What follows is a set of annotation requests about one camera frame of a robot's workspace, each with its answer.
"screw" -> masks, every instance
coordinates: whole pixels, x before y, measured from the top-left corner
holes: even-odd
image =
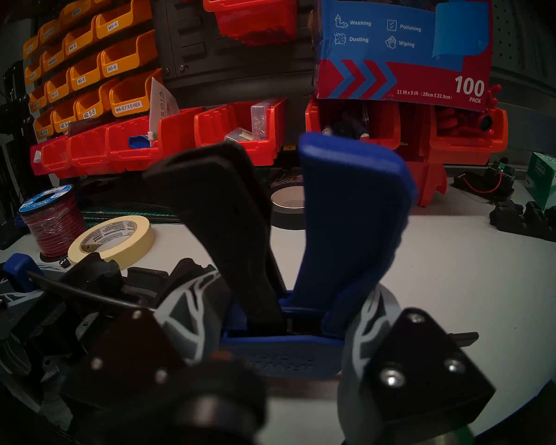
[[[381,382],[388,388],[401,388],[405,384],[405,376],[399,370],[383,369],[379,374]]]
[[[426,320],[424,316],[417,313],[408,314],[408,319],[410,319],[413,323],[423,323]]]
[[[444,362],[445,367],[447,367],[447,370],[449,370],[451,373],[463,373],[465,372],[465,364],[458,359],[447,359]]]
[[[100,357],[94,357],[93,360],[91,360],[91,368],[93,370],[101,370],[102,367],[103,359],[101,359]]]
[[[165,369],[158,369],[155,372],[155,381],[158,385],[164,385],[167,381],[168,374]]]

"white table surface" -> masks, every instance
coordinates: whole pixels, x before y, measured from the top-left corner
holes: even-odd
[[[524,205],[531,197],[520,183],[515,187],[512,199]],[[413,210],[382,280],[402,308],[424,309],[447,332],[480,334],[465,351],[497,391],[472,424],[475,434],[556,380],[556,243],[497,231],[489,224],[491,210],[479,197],[454,188],[444,196],[437,193],[430,207]],[[185,226],[154,230],[155,245],[135,266],[171,272],[184,257],[211,263]],[[284,283],[292,288],[305,233],[273,228],[271,245]],[[0,251],[0,262],[17,251],[38,261],[39,248],[27,235]],[[260,439],[265,444],[341,444],[335,400],[272,398]]]

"shop towel box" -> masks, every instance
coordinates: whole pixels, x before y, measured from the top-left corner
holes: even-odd
[[[527,169],[525,187],[542,210],[556,205],[556,159],[533,153]]]
[[[310,26],[319,99],[486,108],[491,0],[314,0]]]

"black tape roll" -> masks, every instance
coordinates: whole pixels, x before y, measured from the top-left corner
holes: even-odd
[[[284,230],[305,229],[305,194],[302,183],[272,188],[272,226]]]

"red chevron graphic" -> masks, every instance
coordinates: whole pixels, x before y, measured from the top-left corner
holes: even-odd
[[[365,64],[369,67],[371,73],[375,77],[375,82],[370,86],[364,94],[360,96],[360,99],[370,99],[375,93],[387,82],[387,78],[381,72],[381,69],[372,60],[365,60]]]
[[[348,71],[350,71],[352,76],[354,76],[354,81],[352,81],[339,96],[340,99],[347,99],[354,94],[360,86],[362,86],[362,83],[366,81],[366,78],[352,60],[342,60],[342,63],[346,68],[348,68]]]
[[[319,61],[319,74],[317,80],[321,82],[317,86],[317,97],[319,99],[327,99],[333,90],[344,81],[344,76],[338,71],[330,60],[322,59]]]

